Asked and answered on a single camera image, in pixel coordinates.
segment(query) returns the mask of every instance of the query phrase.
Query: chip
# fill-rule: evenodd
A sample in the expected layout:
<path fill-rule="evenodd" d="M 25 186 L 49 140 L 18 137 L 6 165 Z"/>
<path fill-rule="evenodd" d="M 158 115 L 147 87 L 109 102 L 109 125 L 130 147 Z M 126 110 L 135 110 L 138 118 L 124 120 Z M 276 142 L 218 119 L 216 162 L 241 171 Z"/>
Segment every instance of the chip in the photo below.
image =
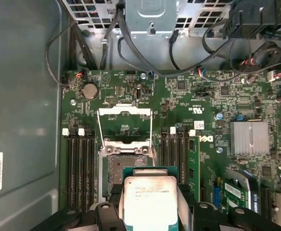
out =
<path fill-rule="evenodd" d="M 186 90 L 187 89 L 187 84 L 184 80 L 179 80 L 177 82 L 177 89 L 178 90 Z"/>
<path fill-rule="evenodd" d="M 262 166 L 262 176 L 263 177 L 272 176 L 271 166 Z"/>
<path fill-rule="evenodd" d="M 166 112 L 168 110 L 168 106 L 166 104 L 161 105 L 162 112 Z"/>
<path fill-rule="evenodd" d="M 229 87 L 228 86 L 222 86 L 221 87 L 221 95 L 229 95 Z"/>

